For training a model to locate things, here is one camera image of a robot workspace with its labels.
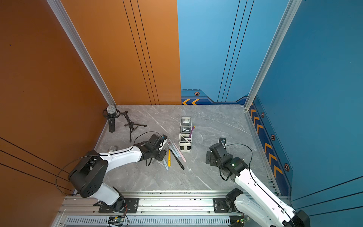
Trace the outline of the white blue toothbrush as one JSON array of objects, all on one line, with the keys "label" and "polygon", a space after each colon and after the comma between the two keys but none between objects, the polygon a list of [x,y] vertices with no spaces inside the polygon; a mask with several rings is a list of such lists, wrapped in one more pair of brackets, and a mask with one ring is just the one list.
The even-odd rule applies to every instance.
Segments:
[{"label": "white blue toothbrush", "polygon": [[163,159],[163,163],[164,163],[164,166],[165,166],[166,170],[168,171],[169,170],[169,166],[168,166],[168,164],[167,164],[167,162],[166,162],[165,159]]}]

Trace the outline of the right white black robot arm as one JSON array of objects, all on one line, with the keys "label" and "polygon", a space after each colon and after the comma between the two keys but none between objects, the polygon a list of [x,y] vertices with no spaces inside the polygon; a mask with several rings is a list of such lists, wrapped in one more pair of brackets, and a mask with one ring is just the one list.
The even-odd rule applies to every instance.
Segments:
[{"label": "right white black robot arm", "polygon": [[224,181],[232,179],[239,187],[226,195],[226,210],[243,213],[262,227],[309,227],[309,216],[279,199],[253,173],[250,165],[226,150],[224,138],[210,146],[206,163],[219,169]]}]

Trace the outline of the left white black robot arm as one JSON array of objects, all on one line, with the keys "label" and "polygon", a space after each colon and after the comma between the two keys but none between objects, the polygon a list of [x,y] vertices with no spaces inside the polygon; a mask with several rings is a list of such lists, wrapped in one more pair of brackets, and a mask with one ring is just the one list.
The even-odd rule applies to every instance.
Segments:
[{"label": "left white black robot arm", "polygon": [[112,212],[125,212],[124,196],[114,187],[104,183],[109,171],[129,163],[155,159],[162,161],[166,155],[163,146],[168,142],[166,135],[153,134],[149,140],[108,153],[92,150],[69,173],[68,180],[83,198],[92,197],[103,202]]}]

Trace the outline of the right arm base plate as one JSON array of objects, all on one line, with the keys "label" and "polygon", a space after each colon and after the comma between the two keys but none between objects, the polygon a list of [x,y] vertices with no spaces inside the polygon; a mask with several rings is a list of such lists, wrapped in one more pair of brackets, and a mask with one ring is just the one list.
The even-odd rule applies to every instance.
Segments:
[{"label": "right arm base plate", "polygon": [[214,213],[238,213],[234,202],[228,198],[213,198]]}]

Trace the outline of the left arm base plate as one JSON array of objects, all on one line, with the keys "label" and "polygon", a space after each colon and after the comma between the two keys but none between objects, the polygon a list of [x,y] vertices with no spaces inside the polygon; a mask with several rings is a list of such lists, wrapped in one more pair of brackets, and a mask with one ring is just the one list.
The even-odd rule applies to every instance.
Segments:
[{"label": "left arm base plate", "polygon": [[117,201],[116,205],[109,206],[104,202],[100,202],[99,213],[126,213],[135,214],[139,207],[139,198],[124,198]]}]

